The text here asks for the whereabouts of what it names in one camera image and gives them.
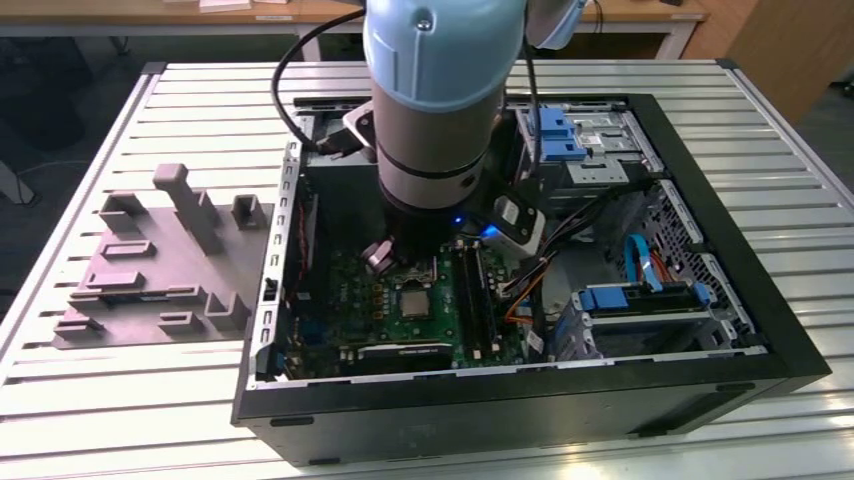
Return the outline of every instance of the green circuit board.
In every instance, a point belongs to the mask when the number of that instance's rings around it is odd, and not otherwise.
[[[484,350],[480,358],[466,351],[453,263],[457,252],[456,247],[446,246],[433,259],[412,268],[397,268],[380,279],[366,271],[356,252],[333,252],[328,314],[324,325],[311,326],[322,333],[316,335],[303,355],[310,377],[341,375],[348,355],[361,347],[382,344],[450,344],[452,368],[522,363],[522,332],[516,325],[500,324],[502,312],[497,302],[493,312],[493,321],[501,329],[497,344]],[[486,248],[478,255],[485,281],[496,286],[508,277],[504,259]]]

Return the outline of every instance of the orange wire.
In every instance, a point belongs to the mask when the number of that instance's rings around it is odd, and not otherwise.
[[[658,255],[657,252],[653,252],[653,263],[656,264],[656,266],[658,267],[658,269],[661,270],[661,279],[662,281],[669,281],[673,282],[673,275],[670,275],[670,270],[668,270],[668,264],[665,264],[665,261],[662,260],[662,257]]]
[[[540,281],[544,279],[545,276],[546,276],[546,272],[541,273],[540,276],[534,280],[532,280],[532,283],[529,283],[529,286],[525,287],[525,291],[522,292],[522,295],[520,295],[520,299],[516,301],[516,303],[510,307],[510,310],[508,310],[508,313],[505,314],[505,321],[506,322],[512,321],[510,319],[513,317],[513,312],[516,312],[517,307],[522,303],[522,300],[526,299],[526,297],[529,296],[529,293],[532,293],[532,290],[534,290],[534,287],[537,286],[537,284],[540,283]]]

